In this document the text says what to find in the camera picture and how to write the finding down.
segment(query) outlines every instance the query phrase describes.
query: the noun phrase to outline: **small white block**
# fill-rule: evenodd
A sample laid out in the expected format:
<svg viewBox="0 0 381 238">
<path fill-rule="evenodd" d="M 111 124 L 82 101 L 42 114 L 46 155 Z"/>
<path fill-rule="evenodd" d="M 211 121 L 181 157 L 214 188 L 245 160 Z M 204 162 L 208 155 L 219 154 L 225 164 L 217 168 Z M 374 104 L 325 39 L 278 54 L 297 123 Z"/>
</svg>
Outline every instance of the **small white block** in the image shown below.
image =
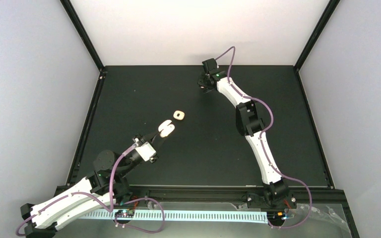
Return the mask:
<svg viewBox="0 0 381 238">
<path fill-rule="evenodd" d="M 182 111 L 175 111 L 175 113 L 173 114 L 173 117 L 176 120 L 183 120 L 183 118 L 185 118 L 185 113 Z"/>
</svg>

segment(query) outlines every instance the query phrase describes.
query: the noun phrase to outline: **white arm segment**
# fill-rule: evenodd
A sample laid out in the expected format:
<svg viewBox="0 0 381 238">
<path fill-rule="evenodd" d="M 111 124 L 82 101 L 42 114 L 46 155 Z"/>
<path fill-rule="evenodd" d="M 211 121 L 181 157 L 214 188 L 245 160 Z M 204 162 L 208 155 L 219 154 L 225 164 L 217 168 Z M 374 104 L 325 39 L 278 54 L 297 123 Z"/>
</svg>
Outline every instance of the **white arm segment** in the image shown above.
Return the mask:
<svg viewBox="0 0 381 238">
<path fill-rule="evenodd" d="M 246 99 L 240 96 L 231 85 L 233 85 L 236 90 L 238 90 L 242 95 L 246 96 L 246 94 L 233 82 L 231 78 L 230 83 L 227 81 L 227 78 L 222 78 L 217 82 L 217 90 L 218 92 L 224 94 L 226 98 L 236 107 L 239 103 L 245 103 L 250 101 L 250 99 Z"/>
<path fill-rule="evenodd" d="M 64 213 L 68 212 L 72 208 L 78 206 L 81 203 L 86 202 L 87 200 L 90 200 L 91 198 L 84 195 L 74 195 L 72 196 L 71 193 L 73 192 L 86 192 L 90 193 L 90 190 L 92 189 L 90 181 L 86 178 L 81 179 L 80 182 L 75 184 L 70 189 L 66 190 L 65 192 L 59 194 L 58 196 L 44 202 L 37 204 L 32 207 L 32 211 L 30 212 L 31 215 L 36 214 L 37 216 L 32 219 L 34 223 L 36 223 L 36 228 L 38 229 L 45 229 L 49 227 L 53 222 L 55 222 L 60 216 L 62 216 Z M 61 198 L 65 195 L 68 195 L 69 197 L 53 204 L 52 206 L 48 207 L 45 211 L 43 211 L 41 214 L 39 214 L 39 210 L 43 209 L 46 205 L 49 203 L 55 201 L 58 198 Z"/>
<path fill-rule="evenodd" d="M 110 204 L 110 198 L 109 193 L 104 194 L 103 196 L 96 196 L 101 202 L 104 203 L 104 205 L 108 206 Z M 69 223 L 73 222 L 74 220 L 84 216 L 85 214 L 92 212 L 94 210 L 97 210 L 101 208 L 101 205 L 97 203 L 94 200 L 89 200 L 81 205 L 78 205 L 77 207 L 73 208 L 72 210 L 68 211 L 67 213 L 63 214 L 61 217 L 59 217 L 56 222 L 58 223 L 55 228 L 57 231 L 64 228 Z"/>
<path fill-rule="evenodd" d="M 236 107 L 239 103 L 245 103 L 250 101 L 250 99 L 246 99 L 242 96 L 240 96 L 236 90 L 238 90 L 243 96 L 247 96 L 230 78 L 230 83 L 227 80 L 227 77 L 222 78 L 220 81 L 217 82 L 217 90 L 218 92 L 224 94 L 224 96 L 227 97 L 227 99 L 233 104 L 234 107 Z M 259 140 L 260 131 L 255 133 L 254 136 L 247 135 L 245 136 L 246 140 L 249 142 L 249 144 L 252 147 L 252 150 L 254 151 L 257 163 L 260 168 L 260 172 L 262 174 L 262 182 L 265 184 L 269 183 L 275 183 L 279 180 L 281 180 L 281 175 L 279 175 L 274 169 L 272 169 L 271 165 L 268 163 L 268 160 L 266 158 L 265 152 L 263 151 L 262 145 Z M 271 150 L 269 149 L 268 142 L 266 141 L 266 134 L 265 132 L 262 134 L 262 142 L 265 147 L 266 154 L 268 155 L 269 160 L 271 161 L 272 165 L 277 168 L 277 165 L 275 164 L 275 160 L 271 154 Z"/>
</svg>

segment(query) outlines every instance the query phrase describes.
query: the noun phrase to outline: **white ceiling panel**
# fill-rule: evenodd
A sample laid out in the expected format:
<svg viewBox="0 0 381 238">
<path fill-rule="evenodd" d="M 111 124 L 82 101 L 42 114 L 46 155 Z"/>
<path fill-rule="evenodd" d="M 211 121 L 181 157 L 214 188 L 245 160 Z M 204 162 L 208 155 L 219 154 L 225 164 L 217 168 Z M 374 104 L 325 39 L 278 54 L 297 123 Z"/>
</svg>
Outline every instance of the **white ceiling panel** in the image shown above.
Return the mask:
<svg viewBox="0 0 381 238">
<path fill-rule="evenodd" d="M 294 65 L 327 0 L 72 0 L 104 65 Z M 224 57 L 220 64 L 227 64 Z"/>
</svg>

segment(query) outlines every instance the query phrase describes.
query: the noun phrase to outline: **black frame rail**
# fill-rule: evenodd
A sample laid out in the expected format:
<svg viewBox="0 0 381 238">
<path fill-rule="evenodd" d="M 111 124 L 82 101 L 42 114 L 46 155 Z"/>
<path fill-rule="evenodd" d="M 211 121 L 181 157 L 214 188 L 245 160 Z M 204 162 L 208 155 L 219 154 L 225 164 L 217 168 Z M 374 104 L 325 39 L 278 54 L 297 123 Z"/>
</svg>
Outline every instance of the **black frame rail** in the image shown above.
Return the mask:
<svg viewBox="0 0 381 238">
<path fill-rule="evenodd" d="M 334 13 L 334 10 L 336 9 L 336 6 L 338 6 L 340 0 L 330 0 L 328 5 L 326 6 L 325 10 L 322 13 L 322 16 L 320 16 L 319 21 L 316 24 L 315 29 L 313 30 L 312 34 L 309 37 L 308 42 L 306 43 L 302 53 L 299 56 L 299 59 L 297 60 L 296 64 L 294 65 L 294 68 L 296 71 L 299 71 L 303 63 L 308 58 L 310 51 L 312 51 L 313 46 L 315 45 L 316 41 L 319 38 L 319 35 L 322 33 L 323 29 L 325 28 L 326 24 L 328 23 L 329 19 L 331 18 L 332 14 Z"/>
<path fill-rule="evenodd" d="M 87 142 L 88 133 L 90 132 L 91 123 L 93 122 L 94 114 L 97 109 L 97 103 L 100 98 L 101 90 L 103 89 L 104 80 L 106 78 L 107 72 L 102 69 L 100 75 L 97 79 L 96 88 L 94 89 L 93 97 L 91 99 L 90 107 L 88 108 L 88 113 L 85 118 L 84 126 L 82 128 L 81 135 L 79 137 L 79 142 L 75 151 L 75 155 L 73 157 L 71 168 L 69 169 L 68 178 L 66 180 L 66 184 L 69 186 L 70 184 L 75 184 L 76 177 L 79 172 L 79 166 L 81 164 L 82 154 L 84 152 L 85 143 Z"/>
<path fill-rule="evenodd" d="M 99 71 L 103 71 L 104 65 L 100 60 L 100 57 L 97 54 L 96 49 L 93 46 L 93 43 L 91 43 L 90 38 L 88 37 L 87 32 L 85 31 L 84 26 L 82 25 L 81 21 L 79 20 L 78 15 L 76 14 L 75 9 L 73 8 L 73 5 L 70 0 L 61 0 L 61 3 L 63 7 L 65 8 L 65 11 L 68 13 L 68 16 L 70 17 L 73 25 L 75 26 L 76 31 L 78 32 L 79 36 L 81 37 L 81 40 L 83 41 L 85 47 L 87 48 L 88 52 L 90 53 L 91 57 L 94 60 L 94 63 L 96 64 Z"/>
<path fill-rule="evenodd" d="M 55 196 L 69 189 L 69 186 L 58 186 Z M 263 187 L 171 187 L 171 186 L 130 186 L 131 192 L 137 197 L 151 197 L 159 202 L 224 202 L 241 204 L 246 203 L 249 208 L 259 208 L 264 212 L 280 212 L 287 208 L 284 203 L 271 208 L 262 198 Z M 347 198 L 343 190 L 310 188 L 313 203 L 341 204 L 347 225 L 352 238 L 359 238 L 353 215 L 351 214 Z M 297 203 L 309 204 L 309 195 L 304 188 L 291 188 L 287 199 L 290 206 L 297 207 L 290 198 Z M 147 201 L 141 201 L 138 206 L 147 207 Z"/>
<path fill-rule="evenodd" d="M 306 108 L 307 108 L 307 111 L 309 114 L 309 121 L 312 125 L 313 131 L 315 134 L 315 139 L 317 142 L 317 147 L 319 148 L 320 157 L 322 158 L 322 163 L 324 166 L 323 173 L 325 175 L 325 180 L 328 182 L 328 188 L 333 189 L 335 187 L 335 185 L 334 185 L 334 182 L 332 180 L 331 171 L 329 170 L 328 162 L 326 161 L 325 153 L 323 152 L 322 144 L 321 144 L 320 139 L 319 139 L 318 130 L 316 129 L 315 121 L 314 121 L 313 116 L 312 116 L 312 111 L 310 110 L 309 102 L 308 102 L 308 99 L 306 96 L 305 89 L 303 87 L 302 79 L 300 78 L 299 71 L 296 69 L 296 67 L 293 67 L 293 69 L 294 69 L 294 74 L 296 75 L 297 81 L 298 81 L 299 86 L 300 86 L 300 91 L 302 91 L 302 94 L 303 94 L 303 100 L 305 101 L 305 105 L 306 105 Z"/>
</svg>

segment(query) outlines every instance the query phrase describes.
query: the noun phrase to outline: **white wall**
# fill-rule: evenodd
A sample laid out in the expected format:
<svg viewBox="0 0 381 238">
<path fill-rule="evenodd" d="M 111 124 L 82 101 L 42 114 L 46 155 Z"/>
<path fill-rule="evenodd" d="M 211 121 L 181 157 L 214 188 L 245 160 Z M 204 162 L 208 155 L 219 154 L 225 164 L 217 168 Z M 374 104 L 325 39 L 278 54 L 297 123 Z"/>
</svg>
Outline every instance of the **white wall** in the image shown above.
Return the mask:
<svg viewBox="0 0 381 238">
<path fill-rule="evenodd" d="M 59 1 L 0 1 L 0 238 L 65 183 L 97 77 Z"/>
<path fill-rule="evenodd" d="M 73 0 L 104 65 L 294 65 L 328 0 Z M 219 62 L 228 64 L 230 57 Z"/>
<path fill-rule="evenodd" d="M 301 77 L 360 237 L 381 237 L 381 1 L 341 1 Z"/>
</svg>

